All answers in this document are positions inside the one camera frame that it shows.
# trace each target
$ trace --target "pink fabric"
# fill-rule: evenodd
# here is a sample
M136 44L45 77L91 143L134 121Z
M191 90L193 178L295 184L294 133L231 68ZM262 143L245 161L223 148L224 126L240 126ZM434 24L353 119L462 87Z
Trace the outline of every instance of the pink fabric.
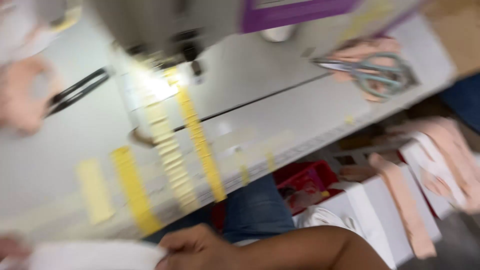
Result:
M462 210L469 214L480 213L480 168L455 121L443 117L432 117L388 129L388 132L393 134L413 131L428 135L445 158L455 181L467 198L467 203L462 206ZM451 191L441 179L425 177L423 181L425 180L426 187L436 194L451 196Z
M329 58L332 60L340 60L345 62L360 62L366 57L378 53L378 52L394 52L400 54L400 44L394 38L382 37L373 40L363 40L356 43L352 47L346 49L341 49L334 52ZM373 64L382 65L382 66L393 66L394 62L391 58L376 58L372 59ZM376 73L375 71L362 70L367 73ZM337 81L344 82L353 80L352 76L348 72L344 71L334 71L334 78ZM379 82L370 82L371 87L382 93L384 91L384 86ZM373 96L369 93L363 93L366 100L370 101L382 101L382 98Z
M46 97L34 99L31 87L40 74L49 77ZM39 130L48 112L49 101L62 91L58 77L50 64L40 55L11 64L0 87L0 125L9 125L19 131L33 134Z
M417 211L417 203L403 179L400 167L384 160L377 153L370 155L369 163L381 175L395 201L413 253L420 259L435 257L437 255L435 246Z

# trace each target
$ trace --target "scissor blade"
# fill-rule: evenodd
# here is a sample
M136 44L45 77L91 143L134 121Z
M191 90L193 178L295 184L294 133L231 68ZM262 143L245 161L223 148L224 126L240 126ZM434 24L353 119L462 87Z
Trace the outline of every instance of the scissor blade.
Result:
M327 68L327 69L333 69L333 70L340 70L340 71L351 71L351 68L344 65L344 64L330 64L330 63L320 63L320 66Z

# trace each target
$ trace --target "blue jeans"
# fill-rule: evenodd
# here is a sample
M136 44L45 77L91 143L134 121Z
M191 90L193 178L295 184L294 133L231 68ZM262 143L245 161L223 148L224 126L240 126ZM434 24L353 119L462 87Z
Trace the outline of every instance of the blue jeans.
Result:
M199 223L212 226L210 210L209 207L201 208L144 240L158 243L169 232ZM230 243L265 239L294 229L292 215L278 193L271 174L228 195L223 237Z

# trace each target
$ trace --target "purple label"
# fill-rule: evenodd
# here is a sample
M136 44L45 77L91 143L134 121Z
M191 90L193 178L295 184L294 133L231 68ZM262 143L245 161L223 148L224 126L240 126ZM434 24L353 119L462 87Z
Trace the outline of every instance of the purple label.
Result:
M242 31L294 25L348 13L361 0L245 0Z

